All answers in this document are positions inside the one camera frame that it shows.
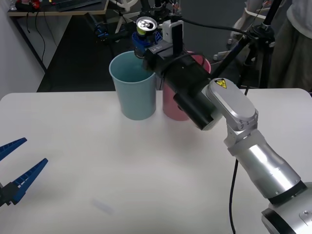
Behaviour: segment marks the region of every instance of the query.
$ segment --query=can lid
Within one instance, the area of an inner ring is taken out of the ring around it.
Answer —
[[[151,32],[157,29],[157,22],[151,17],[140,17],[136,21],[138,29],[145,32]]]

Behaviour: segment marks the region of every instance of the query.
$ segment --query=light blue cup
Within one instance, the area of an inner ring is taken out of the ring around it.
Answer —
[[[129,51],[115,57],[109,72],[123,114],[133,120],[150,117],[156,110],[156,76],[142,68],[143,60]]]

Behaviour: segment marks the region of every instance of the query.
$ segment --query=can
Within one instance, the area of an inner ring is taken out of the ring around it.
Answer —
[[[151,17],[140,17],[136,21],[137,33],[144,36],[148,32],[152,32],[157,29],[157,22]]]

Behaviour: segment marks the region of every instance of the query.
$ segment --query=person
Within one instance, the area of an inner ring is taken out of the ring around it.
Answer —
[[[312,91],[312,0],[292,0],[276,37],[269,88]]]

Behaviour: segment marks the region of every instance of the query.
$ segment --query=silver robot arm segment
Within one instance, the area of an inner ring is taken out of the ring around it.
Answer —
[[[224,142],[229,152],[271,202],[262,212],[262,222],[268,231],[312,234],[312,185],[305,185],[258,131],[258,111],[254,105],[227,79],[213,79],[206,95],[226,118],[228,136]]]
[[[226,118],[229,152],[265,198],[276,197],[300,182],[300,176],[258,131],[258,111],[235,84],[226,79],[212,80],[206,94]]]

